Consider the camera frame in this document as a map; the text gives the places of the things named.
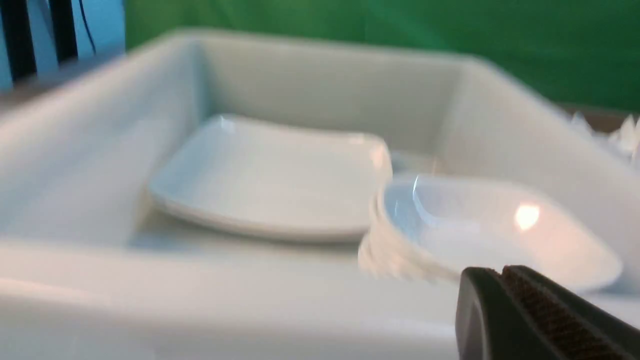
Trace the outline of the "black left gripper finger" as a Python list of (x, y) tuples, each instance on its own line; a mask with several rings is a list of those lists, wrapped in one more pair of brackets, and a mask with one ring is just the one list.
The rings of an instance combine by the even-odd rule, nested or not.
[(455, 310), (461, 360), (637, 360), (640, 333), (524, 265), (461, 272)]

